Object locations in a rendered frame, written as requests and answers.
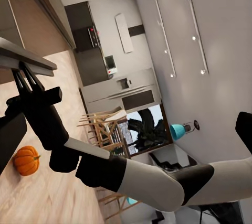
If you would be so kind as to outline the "pumpkin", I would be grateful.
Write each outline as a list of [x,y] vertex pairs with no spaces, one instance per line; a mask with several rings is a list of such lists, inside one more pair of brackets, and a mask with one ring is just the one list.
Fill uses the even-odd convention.
[[40,155],[34,147],[24,146],[14,156],[15,168],[22,176],[33,174],[39,168],[39,158]]

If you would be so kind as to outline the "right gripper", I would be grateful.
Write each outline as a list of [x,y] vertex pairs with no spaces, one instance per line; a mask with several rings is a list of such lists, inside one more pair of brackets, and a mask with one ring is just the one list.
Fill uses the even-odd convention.
[[45,90],[31,68],[25,62],[20,61],[19,64],[26,78],[20,71],[12,70],[20,100],[10,103],[5,116],[23,112],[38,137],[49,136],[62,126],[62,120],[54,106],[62,101],[61,88],[58,86]]

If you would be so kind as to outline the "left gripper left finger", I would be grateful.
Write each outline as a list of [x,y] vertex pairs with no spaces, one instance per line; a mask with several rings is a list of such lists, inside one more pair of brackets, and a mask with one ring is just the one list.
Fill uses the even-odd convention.
[[0,118],[0,174],[27,133],[23,112]]

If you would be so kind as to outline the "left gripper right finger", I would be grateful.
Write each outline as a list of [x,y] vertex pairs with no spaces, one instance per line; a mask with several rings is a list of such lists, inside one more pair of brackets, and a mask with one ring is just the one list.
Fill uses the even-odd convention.
[[252,154],[252,114],[240,112],[235,124],[235,130]]

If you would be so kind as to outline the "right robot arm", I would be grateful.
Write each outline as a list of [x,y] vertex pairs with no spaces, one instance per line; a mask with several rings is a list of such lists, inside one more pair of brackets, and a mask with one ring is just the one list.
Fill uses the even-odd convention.
[[62,101],[61,88],[45,90],[31,68],[20,61],[26,78],[12,70],[19,95],[7,100],[5,116],[23,112],[45,150],[52,151],[49,167],[70,173],[91,187],[104,187],[160,211],[181,206],[218,204],[252,198],[252,158],[228,160],[166,172],[99,146],[75,140],[65,130],[54,106]]

